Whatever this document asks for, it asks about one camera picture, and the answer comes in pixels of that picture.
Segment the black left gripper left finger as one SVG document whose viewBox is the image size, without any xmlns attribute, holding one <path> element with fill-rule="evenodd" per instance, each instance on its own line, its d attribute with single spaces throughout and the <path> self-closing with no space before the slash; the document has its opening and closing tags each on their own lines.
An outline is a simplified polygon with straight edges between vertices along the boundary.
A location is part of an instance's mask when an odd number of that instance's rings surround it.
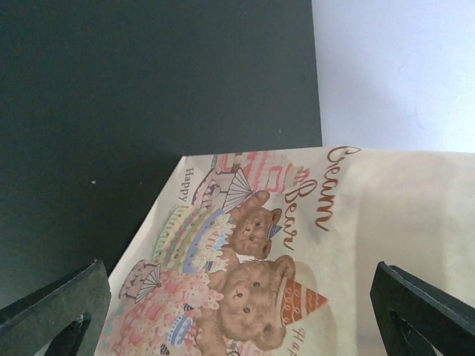
<svg viewBox="0 0 475 356">
<path fill-rule="evenodd" d="M 1 354 L 93 355 L 111 302 L 103 261 L 94 260 L 1 310 Z"/>
</svg>

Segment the cream bear-print paper bag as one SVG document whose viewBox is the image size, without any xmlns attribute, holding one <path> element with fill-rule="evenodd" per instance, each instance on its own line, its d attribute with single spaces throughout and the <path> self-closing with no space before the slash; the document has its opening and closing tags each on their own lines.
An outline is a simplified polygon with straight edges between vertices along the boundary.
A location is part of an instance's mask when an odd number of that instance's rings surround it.
<svg viewBox="0 0 475 356">
<path fill-rule="evenodd" d="M 97 355 L 383 355 L 380 261 L 474 303 L 474 155 L 185 156 L 113 270 Z"/>
</svg>

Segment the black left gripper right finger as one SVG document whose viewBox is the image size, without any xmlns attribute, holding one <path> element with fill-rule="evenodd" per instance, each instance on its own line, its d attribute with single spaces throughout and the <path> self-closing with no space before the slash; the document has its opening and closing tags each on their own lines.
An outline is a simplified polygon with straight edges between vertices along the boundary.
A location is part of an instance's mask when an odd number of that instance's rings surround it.
<svg viewBox="0 0 475 356">
<path fill-rule="evenodd" d="M 381 261 L 370 299 L 388 355 L 474 354 L 474 308 L 443 290 Z"/>
</svg>

